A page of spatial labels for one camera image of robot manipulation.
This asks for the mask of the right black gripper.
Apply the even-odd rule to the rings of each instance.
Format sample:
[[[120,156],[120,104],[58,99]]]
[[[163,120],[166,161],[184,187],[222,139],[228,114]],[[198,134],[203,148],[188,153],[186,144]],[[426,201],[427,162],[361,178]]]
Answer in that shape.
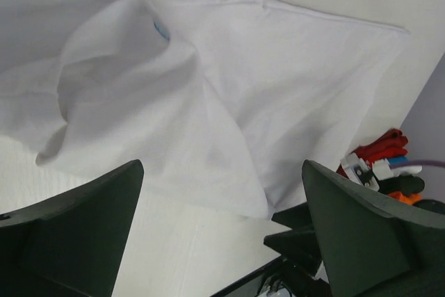
[[[420,165],[409,165],[407,160],[391,164],[388,159],[374,163],[359,158],[355,153],[345,156],[340,163],[347,178],[371,190],[379,191],[379,182],[395,177],[416,175]],[[272,221],[292,230],[268,235],[264,245],[278,252],[301,269],[319,269],[321,252],[307,202],[277,212]]]

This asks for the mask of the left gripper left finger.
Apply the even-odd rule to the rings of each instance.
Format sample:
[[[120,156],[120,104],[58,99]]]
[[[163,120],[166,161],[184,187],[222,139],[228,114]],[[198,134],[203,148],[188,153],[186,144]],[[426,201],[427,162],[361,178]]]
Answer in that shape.
[[[143,183],[139,160],[1,215],[2,296],[111,296]]]

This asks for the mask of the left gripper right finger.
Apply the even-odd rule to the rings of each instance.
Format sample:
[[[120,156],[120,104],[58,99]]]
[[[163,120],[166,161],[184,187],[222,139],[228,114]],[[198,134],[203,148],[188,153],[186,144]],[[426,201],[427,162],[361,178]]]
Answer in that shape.
[[[315,161],[302,181],[333,296],[443,296],[444,215]]]

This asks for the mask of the orange t shirt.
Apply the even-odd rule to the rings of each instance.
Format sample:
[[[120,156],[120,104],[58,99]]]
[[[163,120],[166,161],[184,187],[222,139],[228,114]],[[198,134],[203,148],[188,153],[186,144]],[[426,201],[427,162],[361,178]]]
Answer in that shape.
[[[394,191],[390,194],[388,194],[389,197],[408,204],[408,205],[414,205],[415,203],[419,202],[420,200],[422,200],[422,196],[420,193],[413,193],[409,196],[404,195],[401,191]]]

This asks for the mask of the red t shirt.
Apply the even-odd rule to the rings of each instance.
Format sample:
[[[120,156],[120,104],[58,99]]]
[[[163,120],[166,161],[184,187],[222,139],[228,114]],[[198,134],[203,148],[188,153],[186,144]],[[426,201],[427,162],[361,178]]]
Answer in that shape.
[[[409,143],[407,136],[400,129],[392,128],[377,140],[368,145],[357,147],[350,154],[356,154],[369,167],[376,161],[406,157],[408,151],[405,146]]]

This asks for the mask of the white t shirt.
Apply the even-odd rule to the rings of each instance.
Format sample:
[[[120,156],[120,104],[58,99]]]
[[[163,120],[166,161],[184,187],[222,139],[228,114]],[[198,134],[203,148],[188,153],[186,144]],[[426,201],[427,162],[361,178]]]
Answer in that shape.
[[[336,168],[403,29],[275,0],[1,0],[1,135],[95,178],[253,218]]]

